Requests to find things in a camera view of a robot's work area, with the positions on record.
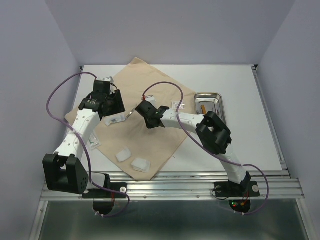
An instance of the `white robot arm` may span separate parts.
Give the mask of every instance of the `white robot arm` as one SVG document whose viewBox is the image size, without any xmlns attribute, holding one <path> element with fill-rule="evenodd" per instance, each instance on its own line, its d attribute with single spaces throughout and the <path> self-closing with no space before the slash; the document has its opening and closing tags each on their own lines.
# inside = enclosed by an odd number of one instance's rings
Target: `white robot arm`
<svg viewBox="0 0 320 240">
<path fill-rule="evenodd" d="M 209 111 L 206 115 L 181 112 L 179 122 L 175 110 L 166 106 L 156 109 L 148 100 L 143 100 L 135 110 L 144 117 L 148 129 L 176 128 L 197 134 L 203 148 L 217 156 L 227 173 L 226 195 L 242 196 L 248 191 L 251 176 L 234 153 L 231 131 L 214 112 Z"/>
<path fill-rule="evenodd" d="M 121 92 L 114 89 L 113 78 L 95 80 L 93 92 L 82 100 L 72 125 L 61 145 L 53 154 L 46 154 L 42 164 L 49 190 L 82 194 L 85 190 L 96 189 L 89 182 L 89 176 L 81 164 L 84 148 L 75 133 L 79 134 L 84 143 L 106 116 L 125 111 Z M 108 174 L 92 173 L 92 180 L 106 189 L 110 187 Z"/>
</svg>

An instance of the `metal tray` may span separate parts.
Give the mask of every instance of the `metal tray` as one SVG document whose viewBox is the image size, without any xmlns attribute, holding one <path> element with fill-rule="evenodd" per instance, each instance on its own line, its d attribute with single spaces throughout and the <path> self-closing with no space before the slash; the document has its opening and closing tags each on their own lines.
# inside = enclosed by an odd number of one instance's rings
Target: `metal tray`
<svg viewBox="0 0 320 240">
<path fill-rule="evenodd" d="M 195 111 L 196 114 L 204 114 L 202 105 L 205 107 L 206 112 L 215 112 L 218 117 L 227 125 L 225 109 L 222 102 L 222 96 L 215 92 L 201 92 L 194 95 Z"/>
</svg>

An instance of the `black bracket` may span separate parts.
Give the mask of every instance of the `black bracket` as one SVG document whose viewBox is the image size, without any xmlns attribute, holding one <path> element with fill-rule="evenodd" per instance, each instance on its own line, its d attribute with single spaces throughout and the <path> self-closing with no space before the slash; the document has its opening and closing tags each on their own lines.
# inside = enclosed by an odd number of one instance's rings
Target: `black bracket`
<svg viewBox="0 0 320 240">
<path fill-rule="evenodd" d="M 108 189 L 120 192 L 120 188 L 124 187 L 127 189 L 126 182 L 110 182 Z M 111 192 L 104 191 L 102 189 L 90 189 L 88 193 L 82 194 L 83 199 L 111 199 Z M 125 199 L 126 196 L 123 194 L 115 193 L 114 199 Z"/>
<path fill-rule="evenodd" d="M 42 161 L 46 185 L 49 190 L 82 194 L 89 177 L 79 159 L 74 155 L 46 154 Z"/>
<path fill-rule="evenodd" d="M 161 106 L 156 109 L 150 102 L 143 100 L 135 110 L 144 118 L 145 125 L 148 129 L 165 127 L 161 122 L 161 118 L 164 116 L 165 111 L 170 109 L 167 106 Z"/>
<path fill-rule="evenodd" d="M 233 182 L 230 181 L 217 181 L 214 183 L 214 192 L 217 198 L 241 198 L 247 192 L 249 192 L 250 197 L 260 197 L 256 181 L 250 181 L 245 190 L 236 190 L 233 187 Z"/>
<path fill-rule="evenodd" d="M 215 155 L 226 154 L 226 149 L 232 142 L 230 129 L 213 111 L 208 111 L 203 117 L 195 129 L 203 147 Z"/>
<path fill-rule="evenodd" d="M 125 112 L 126 109 L 120 90 L 117 89 L 110 94 L 112 84 L 109 81 L 95 80 L 93 92 L 82 100 L 79 109 L 90 109 L 95 113 L 98 112 L 100 120 L 103 117 Z"/>
</svg>

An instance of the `white table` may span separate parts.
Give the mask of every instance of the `white table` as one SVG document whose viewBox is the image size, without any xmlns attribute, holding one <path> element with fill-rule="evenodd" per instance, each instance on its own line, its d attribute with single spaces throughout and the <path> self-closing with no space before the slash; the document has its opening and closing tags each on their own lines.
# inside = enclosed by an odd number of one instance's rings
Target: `white table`
<svg viewBox="0 0 320 240">
<path fill-rule="evenodd" d="M 263 171 L 281 171 L 278 151 L 272 136 L 251 65 L 153 65 L 197 93 L 220 93 L 232 145 L 243 164 Z M 125 65 L 86 65 L 84 72 L 100 78 L 116 75 Z M 76 93 L 77 107 L 93 89 L 93 78 L 82 75 Z M 121 172 L 97 149 L 90 151 L 93 171 Z M 82 164 L 88 170 L 86 156 Z M 186 139 L 160 172 L 219 172 L 220 162 Z"/>
</svg>

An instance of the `gray wall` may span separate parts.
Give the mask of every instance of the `gray wall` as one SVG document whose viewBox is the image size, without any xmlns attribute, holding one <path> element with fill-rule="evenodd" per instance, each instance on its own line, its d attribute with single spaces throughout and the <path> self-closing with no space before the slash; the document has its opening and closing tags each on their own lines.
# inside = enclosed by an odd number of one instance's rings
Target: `gray wall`
<svg viewBox="0 0 320 240">
<path fill-rule="evenodd" d="M 80 64 L 257 64 L 294 0 L 46 0 Z"/>
<path fill-rule="evenodd" d="M 42 159 L 64 127 L 46 113 L 50 92 L 79 71 L 44 0 L 0 7 L 0 239 L 29 239 L 44 183 Z M 52 111 L 70 110 L 77 80 L 58 92 Z"/>
<path fill-rule="evenodd" d="M 286 163 L 320 236 L 320 1 L 297 0 L 258 75 Z"/>
</svg>

